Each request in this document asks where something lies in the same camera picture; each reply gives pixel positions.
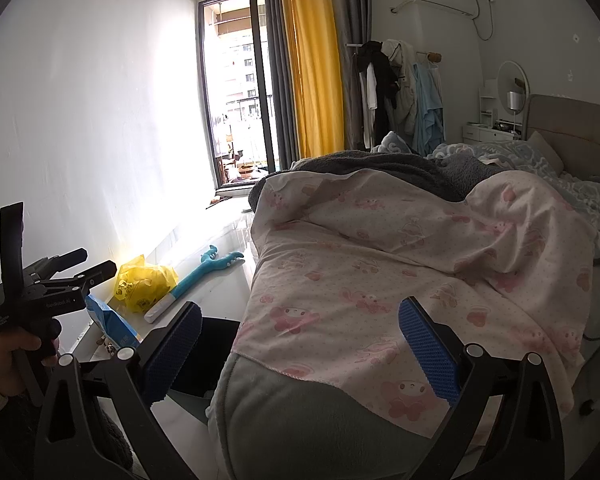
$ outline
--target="white drawer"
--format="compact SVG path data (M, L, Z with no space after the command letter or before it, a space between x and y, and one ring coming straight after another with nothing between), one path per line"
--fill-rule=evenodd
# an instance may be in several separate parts
M462 137L465 139L480 140L480 130L472 126L465 125L462 127Z
M494 140L513 140L513 135L496 130L480 130L480 142L493 142Z

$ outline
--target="white wall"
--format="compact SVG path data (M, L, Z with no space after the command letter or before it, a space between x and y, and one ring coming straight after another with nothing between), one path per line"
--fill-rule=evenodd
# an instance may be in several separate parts
M372 0L374 40L403 40L416 50L439 52L446 140L461 142L462 125L478 120L482 66L472 20L429 6L410 4L397 14L391 7L404 0Z
M0 207L25 203L26 264L78 247L83 267L121 264L208 205L195 10L13 0L0 17ZM65 347L86 319L63 321Z
M486 38L487 0L478 3L477 25ZM495 0L493 12L493 38L480 42L485 78L495 78L500 64L512 59L525 70L532 93L600 104L600 21L585 0Z

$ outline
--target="headboard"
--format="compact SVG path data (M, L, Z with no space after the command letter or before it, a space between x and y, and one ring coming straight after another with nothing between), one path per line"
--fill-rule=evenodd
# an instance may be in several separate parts
M532 94L525 107L523 138L534 131L560 155L565 171L600 182L600 105Z

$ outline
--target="textured blue pad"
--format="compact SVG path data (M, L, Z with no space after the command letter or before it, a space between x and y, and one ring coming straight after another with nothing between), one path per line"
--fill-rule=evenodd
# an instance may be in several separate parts
M410 298L400 304L398 324L436 396L454 406L460 396L456 362Z
M147 406L163 400L202 330L202 311L195 303L164 336L144 367L142 400Z

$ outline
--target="gray curtain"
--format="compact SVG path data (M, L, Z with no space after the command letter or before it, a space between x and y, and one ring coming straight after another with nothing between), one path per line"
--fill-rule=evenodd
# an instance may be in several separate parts
M348 150L364 150L362 95L356 67L356 49L346 44L362 44L371 39L371 0L332 1L340 51L344 145Z
M280 169L288 170L293 162L300 159L300 153L282 0L266 0L266 15L278 155Z

